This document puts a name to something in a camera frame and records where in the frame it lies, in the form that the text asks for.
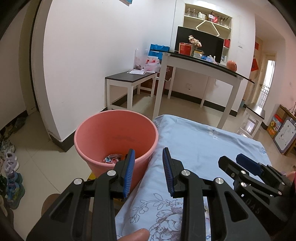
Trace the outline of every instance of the pink bucket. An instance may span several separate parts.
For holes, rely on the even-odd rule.
[[[131,191],[144,176],[158,142],[156,126],[146,116],[129,110],[108,110],[86,119],[77,128],[74,144],[96,177],[114,168],[102,163],[110,154],[136,153]]]

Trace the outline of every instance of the blue shopping bag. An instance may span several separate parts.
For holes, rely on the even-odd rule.
[[[163,50],[163,51],[169,51],[170,47],[169,46],[164,46],[164,45],[157,45],[157,44],[151,44],[150,46],[150,51],[149,51],[149,56],[155,56],[158,57],[159,60],[163,58],[162,52],[157,52],[157,50]]]

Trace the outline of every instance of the television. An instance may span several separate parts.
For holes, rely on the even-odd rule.
[[[179,51],[179,43],[189,43],[188,37],[190,35],[201,42],[202,47],[199,49],[202,50],[205,55],[216,56],[216,62],[221,62],[224,39],[191,28],[178,27],[175,51]]]

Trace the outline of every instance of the bed sheet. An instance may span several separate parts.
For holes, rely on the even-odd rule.
[[[180,240],[183,199],[173,199],[168,192],[162,163],[164,147],[169,148],[172,158],[182,161],[185,169],[200,178],[222,177],[231,187],[233,180],[218,166],[221,156],[235,161],[243,153],[256,162],[271,165],[264,147],[255,140],[172,115],[156,117],[154,123],[159,141],[142,181],[115,218],[118,238],[146,228],[150,231],[150,241]],[[204,204],[207,240],[210,240],[206,198]]]

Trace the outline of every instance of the black tabletop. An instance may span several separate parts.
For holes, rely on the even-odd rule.
[[[106,79],[110,79],[110,80],[117,80],[117,81],[123,81],[123,82],[136,82],[140,79],[143,79],[147,76],[153,75],[155,73],[145,73],[143,75],[141,74],[128,74],[128,71],[126,72],[122,72],[120,74],[114,74],[114,75],[110,75],[105,77]]]
[[[241,75],[241,74],[238,74],[232,70],[229,70],[228,68],[224,67],[224,66],[221,66],[221,65],[217,65],[217,64],[214,64],[214,63],[211,63],[211,62],[208,62],[208,61],[205,61],[203,59],[200,59],[200,58],[194,58],[194,57],[191,57],[191,56],[188,56],[188,55],[184,55],[184,54],[180,54],[178,52],[170,52],[170,51],[163,51],[163,50],[157,50],[157,52],[163,52],[163,53],[170,53],[172,57],[175,57],[175,58],[181,58],[181,59],[186,59],[186,60],[190,60],[192,62],[197,62],[197,63],[200,63],[200,64],[204,64],[204,65],[207,65],[207,66],[210,66],[212,68],[215,68],[215,69],[218,69],[220,71],[223,71],[227,74],[230,74],[232,76],[240,76],[250,82],[252,82],[253,84],[255,84],[252,80],[248,79],[247,77]]]
[[[263,110],[261,107],[259,107],[255,103],[248,104],[247,108],[252,112],[254,112],[256,115],[260,116],[262,119],[265,118],[265,110]]]

